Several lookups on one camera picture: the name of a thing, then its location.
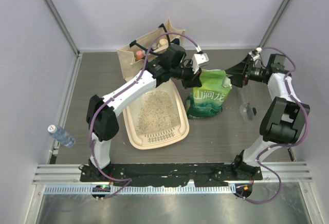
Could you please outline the green litter bag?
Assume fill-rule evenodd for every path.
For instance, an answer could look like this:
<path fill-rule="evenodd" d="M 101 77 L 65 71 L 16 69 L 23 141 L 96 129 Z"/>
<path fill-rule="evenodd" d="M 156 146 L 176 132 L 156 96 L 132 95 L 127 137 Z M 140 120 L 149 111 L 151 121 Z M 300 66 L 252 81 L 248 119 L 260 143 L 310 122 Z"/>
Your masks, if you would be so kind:
<path fill-rule="evenodd" d="M 223 111 L 223 103 L 232 90 L 231 80 L 224 70 L 203 70 L 201 87 L 193 87 L 185 101 L 188 119 L 214 117 Z"/>

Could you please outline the clear plastic scoop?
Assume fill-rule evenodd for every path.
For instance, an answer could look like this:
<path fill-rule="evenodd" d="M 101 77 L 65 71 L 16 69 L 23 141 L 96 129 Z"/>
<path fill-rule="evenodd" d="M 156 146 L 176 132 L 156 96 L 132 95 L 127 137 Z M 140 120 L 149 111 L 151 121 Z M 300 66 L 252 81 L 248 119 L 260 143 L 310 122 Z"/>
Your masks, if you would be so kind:
<path fill-rule="evenodd" d="M 241 105 L 240 105 L 240 114 L 242 115 L 242 117 L 244 118 L 244 120 L 249 121 L 247 118 L 247 108 L 252 107 L 246 99 L 244 90 L 242 88 L 239 89 L 239 94 L 241 97 Z"/>

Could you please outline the black bag clip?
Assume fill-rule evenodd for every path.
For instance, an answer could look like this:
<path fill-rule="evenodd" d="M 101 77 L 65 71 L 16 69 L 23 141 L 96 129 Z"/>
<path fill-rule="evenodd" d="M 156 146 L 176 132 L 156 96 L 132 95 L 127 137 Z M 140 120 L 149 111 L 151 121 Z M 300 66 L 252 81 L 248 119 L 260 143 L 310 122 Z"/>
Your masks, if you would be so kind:
<path fill-rule="evenodd" d="M 247 108 L 247 118 L 249 121 L 254 120 L 256 114 L 257 114 L 257 111 L 254 107 Z"/>

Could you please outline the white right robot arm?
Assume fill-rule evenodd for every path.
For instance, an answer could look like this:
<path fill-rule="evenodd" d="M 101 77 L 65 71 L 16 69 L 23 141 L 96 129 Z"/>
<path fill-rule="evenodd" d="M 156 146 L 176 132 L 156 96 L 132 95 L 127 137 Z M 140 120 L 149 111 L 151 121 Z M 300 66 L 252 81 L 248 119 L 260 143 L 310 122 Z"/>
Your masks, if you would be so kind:
<path fill-rule="evenodd" d="M 240 63 L 226 69 L 232 85 L 242 88 L 249 81 L 264 83 L 272 99 L 261 122 L 259 137 L 234 159 L 232 174 L 237 180 L 255 176 L 265 158 L 280 147 L 297 144 L 305 131 L 310 106 L 295 94 L 291 71 L 284 66 L 287 58 L 282 53 L 274 53 L 266 66 L 257 67 L 255 63 L 260 54 L 253 50 Z"/>

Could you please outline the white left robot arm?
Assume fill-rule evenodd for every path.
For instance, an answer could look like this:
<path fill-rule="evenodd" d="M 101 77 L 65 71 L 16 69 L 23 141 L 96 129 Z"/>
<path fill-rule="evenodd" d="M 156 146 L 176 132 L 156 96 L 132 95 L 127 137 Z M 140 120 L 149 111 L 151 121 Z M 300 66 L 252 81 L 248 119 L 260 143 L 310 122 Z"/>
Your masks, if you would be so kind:
<path fill-rule="evenodd" d="M 90 98 L 86 122 L 92 154 L 88 164 L 96 181 L 110 177 L 109 151 L 119 132 L 120 115 L 129 140 L 138 149 L 167 146 L 187 136 L 187 115 L 172 78 L 181 80 L 184 88 L 202 85 L 201 66 L 209 59 L 199 47 L 196 50 L 186 59 L 185 49 L 172 44 L 151 61 L 143 61 L 141 70 L 117 90 Z"/>

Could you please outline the cat litter pile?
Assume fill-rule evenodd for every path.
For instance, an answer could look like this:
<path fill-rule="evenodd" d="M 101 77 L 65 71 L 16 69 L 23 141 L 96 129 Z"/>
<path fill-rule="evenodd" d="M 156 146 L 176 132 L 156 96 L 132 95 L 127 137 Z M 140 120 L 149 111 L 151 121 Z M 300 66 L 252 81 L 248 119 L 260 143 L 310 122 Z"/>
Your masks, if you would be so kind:
<path fill-rule="evenodd" d="M 152 134 L 179 124 L 179 114 L 166 91 L 145 94 L 138 116 L 137 134 Z"/>

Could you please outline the cream plastic litter box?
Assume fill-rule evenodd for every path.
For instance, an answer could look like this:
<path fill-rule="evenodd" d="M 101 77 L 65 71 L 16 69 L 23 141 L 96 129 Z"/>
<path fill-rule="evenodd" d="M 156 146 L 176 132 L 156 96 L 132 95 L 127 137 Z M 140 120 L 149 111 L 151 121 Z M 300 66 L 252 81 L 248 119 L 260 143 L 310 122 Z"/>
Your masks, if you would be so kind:
<path fill-rule="evenodd" d="M 131 145 L 139 150 L 165 147 L 184 139 L 189 122 L 173 81 L 143 94 L 123 110 Z"/>

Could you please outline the beige capped bottle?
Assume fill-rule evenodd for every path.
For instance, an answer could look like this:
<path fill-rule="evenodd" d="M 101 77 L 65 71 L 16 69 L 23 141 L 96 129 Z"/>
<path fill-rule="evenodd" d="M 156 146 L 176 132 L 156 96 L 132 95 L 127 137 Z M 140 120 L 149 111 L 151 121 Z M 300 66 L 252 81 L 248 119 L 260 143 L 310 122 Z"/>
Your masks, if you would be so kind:
<path fill-rule="evenodd" d="M 158 48 L 168 45 L 167 39 L 160 39 L 158 43 Z"/>

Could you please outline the pink capped bottle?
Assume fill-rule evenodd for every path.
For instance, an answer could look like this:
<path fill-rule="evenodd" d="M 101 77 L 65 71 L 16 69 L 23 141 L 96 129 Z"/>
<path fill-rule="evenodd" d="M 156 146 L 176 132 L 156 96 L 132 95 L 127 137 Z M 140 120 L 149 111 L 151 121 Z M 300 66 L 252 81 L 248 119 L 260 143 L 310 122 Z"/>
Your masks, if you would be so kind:
<path fill-rule="evenodd" d="M 142 50 L 138 50 L 136 51 L 136 54 L 135 54 L 135 61 L 139 61 L 143 58 L 144 54 L 143 54 L 143 51 Z"/>

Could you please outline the beige canvas tote bag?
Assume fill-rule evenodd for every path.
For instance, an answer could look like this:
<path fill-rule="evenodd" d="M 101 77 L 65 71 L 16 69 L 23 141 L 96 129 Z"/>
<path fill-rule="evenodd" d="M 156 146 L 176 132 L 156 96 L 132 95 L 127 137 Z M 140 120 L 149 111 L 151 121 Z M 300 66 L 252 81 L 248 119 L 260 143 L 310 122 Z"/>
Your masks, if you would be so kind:
<path fill-rule="evenodd" d="M 117 50 L 123 79 L 129 81 L 143 67 L 143 59 L 135 61 L 136 51 L 142 50 L 143 54 L 151 47 L 148 61 L 153 60 L 159 54 L 166 51 L 168 45 L 158 48 L 160 39 L 167 39 L 168 44 L 183 45 L 184 29 L 176 29 L 172 26 L 170 19 L 165 20 L 157 29 L 131 41 L 128 45 Z"/>

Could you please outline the clear water bottle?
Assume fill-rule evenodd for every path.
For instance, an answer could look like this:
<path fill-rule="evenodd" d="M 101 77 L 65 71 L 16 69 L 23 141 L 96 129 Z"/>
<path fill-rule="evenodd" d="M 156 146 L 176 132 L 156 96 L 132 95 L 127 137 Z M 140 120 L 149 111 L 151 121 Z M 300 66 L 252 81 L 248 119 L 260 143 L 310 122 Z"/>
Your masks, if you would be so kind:
<path fill-rule="evenodd" d="M 75 138 L 70 135 L 64 128 L 59 125 L 50 125 L 48 127 L 49 135 L 57 140 L 65 147 L 72 147 L 75 143 Z"/>

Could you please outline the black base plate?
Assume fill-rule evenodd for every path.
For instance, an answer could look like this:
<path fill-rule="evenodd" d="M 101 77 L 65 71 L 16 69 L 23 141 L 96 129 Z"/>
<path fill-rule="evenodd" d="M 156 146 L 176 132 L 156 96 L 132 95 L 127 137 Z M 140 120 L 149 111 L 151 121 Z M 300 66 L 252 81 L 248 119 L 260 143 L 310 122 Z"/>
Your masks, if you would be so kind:
<path fill-rule="evenodd" d="M 196 187 L 227 186 L 228 181 L 262 180 L 259 167 L 242 167 L 224 163 L 147 163 L 120 164 L 110 163 L 102 171 L 111 177 L 103 176 L 92 164 L 80 165 L 80 181 L 110 182 L 123 186 L 131 179 L 130 186 L 135 187 L 179 187 L 193 181 Z"/>

